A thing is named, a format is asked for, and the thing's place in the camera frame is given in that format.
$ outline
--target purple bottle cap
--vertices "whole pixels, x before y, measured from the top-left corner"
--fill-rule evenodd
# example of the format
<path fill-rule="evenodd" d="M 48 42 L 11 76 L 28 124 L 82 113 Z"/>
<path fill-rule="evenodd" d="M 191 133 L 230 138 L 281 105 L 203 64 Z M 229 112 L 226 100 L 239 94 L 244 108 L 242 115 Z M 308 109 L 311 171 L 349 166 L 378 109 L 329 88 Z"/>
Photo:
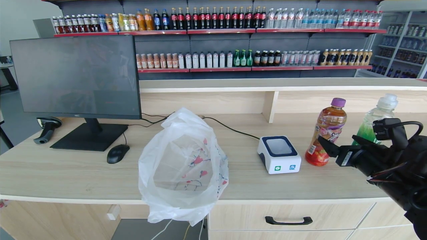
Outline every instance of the purple bottle cap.
<path fill-rule="evenodd" d="M 335 107 L 343 108 L 345 106 L 345 99 L 335 97 L 332 99 L 332 102 L 330 104 Z"/>

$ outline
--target floor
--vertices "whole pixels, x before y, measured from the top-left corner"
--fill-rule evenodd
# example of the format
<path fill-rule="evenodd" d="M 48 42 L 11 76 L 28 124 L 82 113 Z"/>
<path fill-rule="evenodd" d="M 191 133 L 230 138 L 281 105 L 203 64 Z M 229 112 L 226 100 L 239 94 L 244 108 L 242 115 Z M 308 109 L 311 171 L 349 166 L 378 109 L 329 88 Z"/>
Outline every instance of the floor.
<path fill-rule="evenodd" d="M 18 91 L 3 92 L 0 95 L 0 108 L 4 117 L 2 128 L 8 135 L 14 145 L 19 144 L 31 135 L 40 131 L 40 126 L 37 123 L 36 114 L 24 113 L 22 103 Z M 5 143 L 0 140 L 0 154 L 7 151 Z M 112 240 L 150 240 L 158 232 L 163 230 L 168 220 L 151 224 L 147 220 L 121 220 Z M 185 230 L 188 227 L 187 222 L 172 221 L 167 230 L 160 234 L 156 240 L 182 240 Z M 198 240 L 201 223 L 188 229 L 186 240 Z M 14 240 L 9 234 L 0 228 L 1 240 Z M 201 240 L 208 239 L 208 231 L 202 231 Z"/>

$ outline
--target white plastic bag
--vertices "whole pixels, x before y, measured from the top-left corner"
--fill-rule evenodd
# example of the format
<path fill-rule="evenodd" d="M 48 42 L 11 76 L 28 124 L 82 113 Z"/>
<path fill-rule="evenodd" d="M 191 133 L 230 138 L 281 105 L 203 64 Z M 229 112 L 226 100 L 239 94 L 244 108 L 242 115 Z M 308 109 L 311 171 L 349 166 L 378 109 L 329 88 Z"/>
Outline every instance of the white plastic bag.
<path fill-rule="evenodd" d="M 186 108 L 170 115 L 139 158 L 148 222 L 201 221 L 228 185 L 228 160 L 213 129 Z"/>

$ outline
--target drawer handle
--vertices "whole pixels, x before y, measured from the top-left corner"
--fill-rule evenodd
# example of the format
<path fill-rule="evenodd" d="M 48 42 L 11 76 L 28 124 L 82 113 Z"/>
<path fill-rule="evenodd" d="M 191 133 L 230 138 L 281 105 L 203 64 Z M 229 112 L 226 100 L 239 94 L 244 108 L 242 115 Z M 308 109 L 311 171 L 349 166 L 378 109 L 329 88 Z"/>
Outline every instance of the drawer handle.
<path fill-rule="evenodd" d="M 313 219 L 311 219 L 311 217 L 303 217 L 303 219 L 303 222 L 276 222 L 273 217 L 267 216 L 266 223 L 272 225 L 309 225 L 313 222 Z"/>

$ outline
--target barcode scanner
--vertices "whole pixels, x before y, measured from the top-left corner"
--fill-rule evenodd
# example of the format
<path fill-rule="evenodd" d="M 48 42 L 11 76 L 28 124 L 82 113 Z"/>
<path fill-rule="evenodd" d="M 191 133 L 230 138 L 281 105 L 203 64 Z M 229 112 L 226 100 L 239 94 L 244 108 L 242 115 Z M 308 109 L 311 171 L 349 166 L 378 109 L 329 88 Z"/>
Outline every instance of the barcode scanner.
<path fill-rule="evenodd" d="M 62 121 L 56 117 L 38 117 L 38 124 L 43 129 L 40 137 L 34 139 L 36 144 L 44 144 L 49 142 L 56 128 L 62 125 Z"/>

